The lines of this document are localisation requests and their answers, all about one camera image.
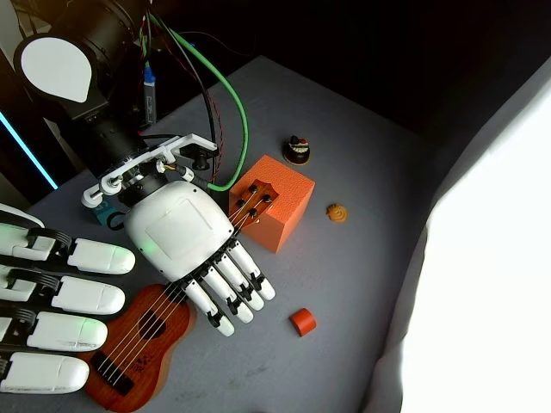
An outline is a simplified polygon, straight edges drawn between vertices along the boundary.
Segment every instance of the white robotic hand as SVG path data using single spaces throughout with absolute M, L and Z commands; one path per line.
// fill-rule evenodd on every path
M 188 297 L 224 336 L 234 328 L 203 288 L 209 286 L 243 323 L 263 299 L 276 295 L 251 256 L 235 238 L 230 220 L 200 188 L 171 182 L 133 206 L 125 228 L 149 262 Z
M 63 311 L 113 314 L 125 296 L 108 284 L 55 274 L 125 274 L 134 263 L 125 248 L 72 239 L 0 204 L 0 391 L 80 389 L 88 378 L 84 361 L 35 351 L 100 348 L 107 338 L 105 324 Z

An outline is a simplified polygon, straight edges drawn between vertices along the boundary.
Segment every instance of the robot hand back panel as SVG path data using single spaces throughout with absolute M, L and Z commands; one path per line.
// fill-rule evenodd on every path
M 171 182 L 127 215 L 128 236 L 147 260 L 170 281 L 202 265 L 233 234 L 233 225 L 201 189 Z

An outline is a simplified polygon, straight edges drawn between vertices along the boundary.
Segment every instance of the orange box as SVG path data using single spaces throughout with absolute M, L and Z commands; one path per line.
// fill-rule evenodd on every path
M 243 233 L 277 252 L 299 224 L 316 182 L 264 155 L 230 189 L 230 210 L 255 179 L 270 183 L 279 196 L 260 216 L 260 222 L 244 228 Z

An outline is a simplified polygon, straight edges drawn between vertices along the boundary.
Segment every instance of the gray table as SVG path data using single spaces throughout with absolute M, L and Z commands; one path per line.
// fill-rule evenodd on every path
M 163 391 L 142 411 L 227 413 L 351 412 L 357 410 L 381 351 L 418 222 L 411 200 L 423 150 L 408 131 L 328 89 L 258 58 L 230 76 L 250 116 L 245 170 L 264 153 L 282 160 L 291 134 L 308 138 L 310 163 L 296 169 L 317 186 L 303 220 L 273 254 L 247 237 L 243 244 L 272 281 L 277 295 L 253 323 L 235 320 L 225 338 L 204 317 L 174 352 Z M 220 182 L 231 174 L 241 142 L 239 117 L 219 85 L 212 94 L 224 122 Z M 207 136 L 202 100 L 164 118 L 151 133 Z M 134 250 L 123 231 L 97 224 L 79 203 L 94 182 L 85 172 L 31 208 L 52 228 Z M 344 224 L 325 216 L 339 202 Z M 136 253 L 134 271 L 114 276 L 129 302 L 142 287 L 162 282 Z M 301 307 L 318 328 L 299 338 L 288 316 Z M 1 395 L 2 412 L 100 412 L 83 392 L 64 396 Z

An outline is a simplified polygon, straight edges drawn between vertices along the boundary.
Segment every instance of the small red object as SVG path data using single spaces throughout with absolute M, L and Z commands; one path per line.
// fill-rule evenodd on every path
M 295 314 L 289 317 L 289 320 L 293 323 L 293 326 L 296 328 L 299 336 L 305 336 L 310 331 L 315 329 L 317 325 L 316 318 L 307 308 L 298 310 Z

